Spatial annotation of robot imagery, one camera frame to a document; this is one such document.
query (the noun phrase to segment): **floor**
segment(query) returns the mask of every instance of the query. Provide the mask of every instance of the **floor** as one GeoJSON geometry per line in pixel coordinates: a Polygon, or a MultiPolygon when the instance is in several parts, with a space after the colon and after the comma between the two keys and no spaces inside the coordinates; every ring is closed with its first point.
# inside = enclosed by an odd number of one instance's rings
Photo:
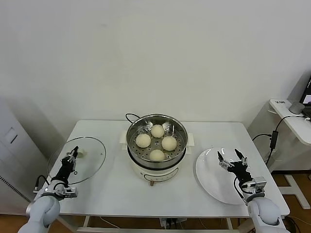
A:
{"type": "MultiPolygon", "coordinates": [[[[308,179],[307,174],[295,174],[293,175],[296,182],[298,183],[301,191],[304,193],[308,202],[311,203],[311,181],[308,179]]],[[[287,181],[282,175],[273,175],[274,180],[278,186],[288,186],[287,181]]],[[[304,210],[301,208],[298,200],[293,195],[284,196],[291,213],[290,216],[298,217],[305,222],[311,223],[311,210],[304,210]]],[[[117,217],[105,217],[104,219],[110,221],[111,223],[121,227],[121,228],[141,228],[141,229],[161,229],[158,218],[117,218],[117,217]]],[[[83,225],[84,217],[83,216],[74,216],[72,220],[79,226],[83,225]]],[[[301,233],[310,233],[311,225],[308,225],[296,218],[294,218],[296,224],[299,226],[301,233]]],[[[201,219],[202,223],[208,229],[227,229],[225,219],[201,219]]],[[[237,219],[231,219],[233,228],[236,229],[238,225],[237,219]]],[[[6,233],[16,233],[19,228],[27,222],[27,218],[24,216],[9,216],[9,215],[0,215],[0,229],[1,232],[6,233]]],[[[190,218],[185,222],[182,222],[184,229],[204,229],[199,219],[190,218]]],[[[111,226],[102,221],[99,217],[91,217],[89,226],[91,227],[109,227],[111,226]]],[[[70,233],[63,224],[59,221],[55,221],[49,233],[70,233]]]]}

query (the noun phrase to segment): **white table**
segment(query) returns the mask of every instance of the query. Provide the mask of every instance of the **white table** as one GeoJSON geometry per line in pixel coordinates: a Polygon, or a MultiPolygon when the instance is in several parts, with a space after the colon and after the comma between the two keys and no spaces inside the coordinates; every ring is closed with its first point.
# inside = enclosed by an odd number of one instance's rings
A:
{"type": "MultiPolygon", "coordinates": [[[[266,197],[279,208],[282,216],[290,210],[264,164],[255,145],[241,123],[183,122],[193,133],[195,146],[185,155],[180,171],[171,180],[150,187],[130,164],[127,151],[121,149],[121,133],[127,121],[80,120],[68,140],[91,136],[106,147],[106,160],[90,180],[76,185],[79,195],[61,201],[61,214],[130,217],[248,217],[245,205],[229,205],[210,196],[197,182],[193,166],[197,156],[207,148],[238,148],[248,157],[252,176],[267,180],[266,197]]],[[[53,167],[55,174],[58,167],[53,167]]]]}
{"type": "MultiPolygon", "coordinates": [[[[277,114],[283,118],[286,116],[296,116],[291,113],[288,109],[292,105],[293,101],[291,100],[276,100],[271,99],[270,105],[277,112],[277,114]]],[[[296,135],[299,141],[302,144],[307,146],[311,146],[311,123],[305,121],[304,118],[299,117],[288,117],[283,120],[287,126],[292,130],[292,132],[296,135]]]]}
{"type": "MultiPolygon", "coordinates": [[[[292,105],[293,100],[270,100],[270,105],[276,111],[276,113],[281,117],[286,116],[296,116],[291,113],[288,109],[292,105]]],[[[299,117],[288,117],[283,120],[286,125],[291,129],[294,135],[299,139],[299,141],[307,146],[311,146],[311,122],[306,121],[304,118],[299,117]]],[[[310,150],[309,147],[305,147],[302,145],[297,145],[295,138],[288,137],[281,143],[280,149],[278,152],[273,155],[274,159],[271,163],[268,164],[269,170],[273,171],[280,163],[286,163],[293,159],[293,157],[297,157],[303,151],[310,150]]],[[[287,187],[279,187],[281,193],[283,195],[296,195],[299,203],[301,204],[303,209],[310,209],[310,205],[301,192],[299,186],[294,180],[292,175],[285,175],[285,178],[290,186],[287,187]]]]}

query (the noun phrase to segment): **table leg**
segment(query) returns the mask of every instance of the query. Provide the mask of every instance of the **table leg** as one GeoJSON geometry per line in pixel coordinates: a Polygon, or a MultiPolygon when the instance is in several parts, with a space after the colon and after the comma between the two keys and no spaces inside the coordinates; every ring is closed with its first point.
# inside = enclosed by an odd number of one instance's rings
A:
{"type": "Polygon", "coordinates": [[[76,232],[78,230],[78,226],[76,226],[69,217],[70,216],[58,216],[57,220],[60,221],[70,231],[76,232]]]}
{"type": "Polygon", "coordinates": [[[233,230],[231,219],[227,217],[226,220],[227,220],[228,229],[233,230]]]}
{"type": "Polygon", "coordinates": [[[251,218],[248,218],[246,221],[244,221],[240,226],[238,226],[240,233],[248,233],[252,229],[254,229],[254,223],[251,218]]]}
{"type": "Polygon", "coordinates": [[[279,187],[281,194],[283,195],[295,195],[303,209],[310,209],[310,205],[301,192],[299,186],[297,185],[295,179],[292,175],[284,175],[288,184],[288,187],[279,187]]]}

